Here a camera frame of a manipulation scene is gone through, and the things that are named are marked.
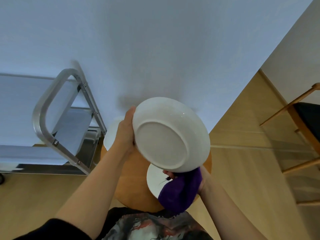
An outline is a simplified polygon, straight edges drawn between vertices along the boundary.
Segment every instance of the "person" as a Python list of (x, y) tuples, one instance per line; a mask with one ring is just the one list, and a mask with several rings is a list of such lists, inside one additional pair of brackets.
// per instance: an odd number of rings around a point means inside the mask
[[(119, 123), (115, 141), (94, 170), (71, 195), (55, 217), (16, 239), (212, 239), (187, 212), (142, 212), (126, 207), (109, 210), (122, 167), (134, 148), (131, 107)], [(173, 173), (164, 171), (171, 178)], [(222, 240), (266, 240), (226, 191), (201, 167), (198, 190)]]

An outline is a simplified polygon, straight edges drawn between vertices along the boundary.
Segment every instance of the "wooden chair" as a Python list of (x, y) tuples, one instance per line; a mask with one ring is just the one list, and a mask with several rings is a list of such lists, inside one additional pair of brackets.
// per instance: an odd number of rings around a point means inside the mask
[[(298, 127), (298, 129), (295, 132), (300, 131), (306, 138), (306, 140), (308, 140), (308, 142), (314, 148), (314, 150), (320, 155), (320, 105), (300, 102), (302, 99), (306, 98), (308, 95), (310, 95), (312, 92), (316, 90), (320, 90), (320, 82), (314, 84), (308, 91), (306, 91), (301, 96), (297, 97), (292, 102), (284, 106), (270, 118), (264, 121), (260, 126), (265, 125), (274, 117), (282, 114), (285, 111), (288, 111), (294, 123)], [(296, 165), (294, 167), (282, 170), (282, 173), (287, 174), (317, 164), (320, 164), (320, 157)], [(320, 200), (297, 202), (297, 205), (320, 205)]]

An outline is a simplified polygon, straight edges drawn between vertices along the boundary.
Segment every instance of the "white dish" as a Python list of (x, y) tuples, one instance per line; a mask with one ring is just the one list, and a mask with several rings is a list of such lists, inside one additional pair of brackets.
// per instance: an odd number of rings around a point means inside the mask
[(162, 188), (172, 179), (166, 180), (168, 175), (162, 172), (161, 168), (150, 164), (146, 173), (146, 183), (154, 197), (158, 198)]
[(124, 116), (116, 117), (114, 119), (114, 121), (110, 124), (110, 126), (108, 127), (108, 129), (106, 131), (106, 135), (103, 140), (103, 145), (107, 151), (110, 149), (110, 147), (112, 146), (112, 144), (115, 141), (119, 123), (121, 121), (123, 121), (124, 119), (125, 119)]
[(192, 109), (176, 100), (153, 97), (143, 101), (132, 125), (139, 152), (158, 168), (188, 172), (209, 155), (205, 125)]

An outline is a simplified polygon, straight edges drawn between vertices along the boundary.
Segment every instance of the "black sleeve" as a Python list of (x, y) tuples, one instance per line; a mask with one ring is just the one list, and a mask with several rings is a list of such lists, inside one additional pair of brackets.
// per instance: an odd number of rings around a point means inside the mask
[(91, 238), (79, 228), (60, 219), (50, 219), (43, 226), (32, 232), (29, 232), (28, 234), (18, 237), (15, 240), (29, 239), (91, 240)]

